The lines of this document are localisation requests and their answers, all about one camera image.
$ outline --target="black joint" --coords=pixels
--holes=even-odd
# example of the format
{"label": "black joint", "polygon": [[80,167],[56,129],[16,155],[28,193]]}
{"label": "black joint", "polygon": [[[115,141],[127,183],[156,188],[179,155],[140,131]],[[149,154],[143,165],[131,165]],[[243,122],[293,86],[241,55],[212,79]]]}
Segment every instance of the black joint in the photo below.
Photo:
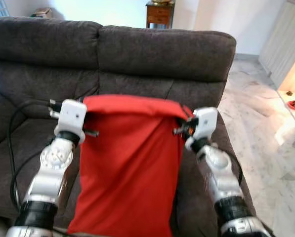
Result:
{"label": "black joint", "polygon": [[28,201],[22,204],[20,215],[15,221],[15,226],[32,226],[52,230],[57,206],[43,201]]}
{"label": "black joint", "polygon": [[69,131],[60,131],[56,137],[63,138],[69,140],[74,143],[75,147],[78,146],[80,141],[80,137]]}
{"label": "black joint", "polygon": [[207,138],[202,138],[202,139],[194,141],[194,143],[192,143],[191,145],[191,149],[194,153],[197,154],[202,149],[202,147],[209,144],[210,143]]}
{"label": "black joint", "polygon": [[60,110],[62,109],[62,103],[56,102],[54,100],[49,101],[48,105],[53,111],[60,113]]}
{"label": "black joint", "polygon": [[252,232],[252,233],[236,233],[235,228],[229,228],[222,237],[267,237],[264,233]]}
{"label": "black joint", "polygon": [[215,203],[214,208],[220,225],[234,219],[253,216],[242,197],[221,199]]}

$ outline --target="red object on floor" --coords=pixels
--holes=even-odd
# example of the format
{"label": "red object on floor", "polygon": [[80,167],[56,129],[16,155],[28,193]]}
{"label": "red object on floor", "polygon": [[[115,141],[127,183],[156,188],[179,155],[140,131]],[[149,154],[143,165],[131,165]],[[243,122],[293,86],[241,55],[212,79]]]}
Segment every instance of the red object on floor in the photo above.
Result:
{"label": "red object on floor", "polygon": [[169,218],[184,145],[172,130],[189,109],[170,100],[125,95],[84,99],[82,191],[69,233],[171,237]]}
{"label": "red object on floor", "polygon": [[289,101],[287,104],[291,109],[295,110],[295,107],[292,105],[292,102],[293,100]]}

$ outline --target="white cabinet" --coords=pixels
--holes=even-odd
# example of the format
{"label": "white cabinet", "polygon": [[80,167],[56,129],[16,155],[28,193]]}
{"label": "white cabinet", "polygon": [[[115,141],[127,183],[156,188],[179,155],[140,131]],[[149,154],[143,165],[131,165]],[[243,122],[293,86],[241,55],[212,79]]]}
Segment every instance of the white cabinet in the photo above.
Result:
{"label": "white cabinet", "polygon": [[279,87],[295,63],[295,0],[284,3],[259,61]]}

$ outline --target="black cable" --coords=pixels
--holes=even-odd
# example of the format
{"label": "black cable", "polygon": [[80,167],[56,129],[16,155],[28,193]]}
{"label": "black cable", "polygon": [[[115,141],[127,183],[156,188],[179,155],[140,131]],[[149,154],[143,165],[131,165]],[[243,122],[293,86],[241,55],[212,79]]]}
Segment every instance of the black cable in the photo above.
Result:
{"label": "black cable", "polygon": [[272,229],[270,229],[264,222],[261,221],[261,223],[264,226],[264,228],[268,231],[268,233],[271,235],[271,237],[276,237]]}
{"label": "black cable", "polygon": [[[22,103],[13,113],[13,115],[11,116],[10,122],[9,122],[9,126],[8,126],[8,130],[7,130],[7,143],[8,143],[8,150],[9,150],[9,158],[10,158],[10,166],[11,166],[11,174],[12,176],[14,176],[15,174],[15,162],[14,162],[14,154],[13,154],[13,149],[12,149],[12,142],[11,142],[11,129],[12,129],[12,123],[15,119],[15,117],[17,116],[17,114],[22,111],[22,109],[24,109],[27,106],[30,105],[42,105],[42,106],[49,106],[49,102],[48,101],[44,101],[44,100],[29,100],[26,101],[24,103]],[[18,199],[18,187],[17,187],[17,181],[16,181],[16,176],[15,176],[15,180],[14,180],[14,186],[13,188],[13,193],[15,196],[15,203],[16,204],[16,209],[20,208],[20,203],[19,203],[19,199]]]}
{"label": "black cable", "polygon": [[14,186],[15,186],[15,182],[16,182],[16,177],[17,175],[20,173],[21,169],[30,161],[32,160],[35,156],[37,156],[39,153],[41,153],[42,150],[34,153],[33,155],[31,155],[29,158],[27,158],[20,166],[19,168],[17,168],[17,170],[15,171],[15,173],[12,175],[12,179],[11,179],[11,183],[10,183],[10,198],[12,201],[12,204],[14,205],[14,207],[20,211],[20,208],[18,208],[19,204],[17,203],[18,200],[16,200],[16,196],[14,195]]}
{"label": "black cable", "polygon": [[236,163],[236,165],[238,166],[238,170],[239,170],[239,175],[238,175],[238,183],[241,185],[242,184],[242,180],[243,180],[243,170],[242,170],[242,166],[239,163],[238,159],[229,151],[225,151],[220,149],[223,152],[226,152],[230,158]]}
{"label": "black cable", "polygon": [[201,233],[201,235],[203,236],[203,237],[207,237],[206,235],[205,235],[205,233],[198,227],[197,228],[198,229],[198,231]]}

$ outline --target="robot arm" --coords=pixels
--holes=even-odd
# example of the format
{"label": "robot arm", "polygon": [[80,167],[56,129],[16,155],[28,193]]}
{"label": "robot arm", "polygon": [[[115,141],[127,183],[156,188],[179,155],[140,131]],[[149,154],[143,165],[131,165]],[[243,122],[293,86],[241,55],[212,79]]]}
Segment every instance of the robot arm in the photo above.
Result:
{"label": "robot arm", "polygon": [[45,147],[40,156],[40,169],[33,178],[20,213],[7,237],[52,237],[54,217],[64,209],[73,182],[71,163],[75,147],[85,138],[83,132],[86,105],[65,100],[59,112],[55,139]]}
{"label": "robot arm", "polygon": [[194,111],[191,118],[174,134],[181,133],[185,146],[197,155],[206,191],[214,205],[222,237],[273,237],[263,223],[254,217],[244,200],[237,177],[232,172],[230,156],[211,144],[217,121],[216,108]]}

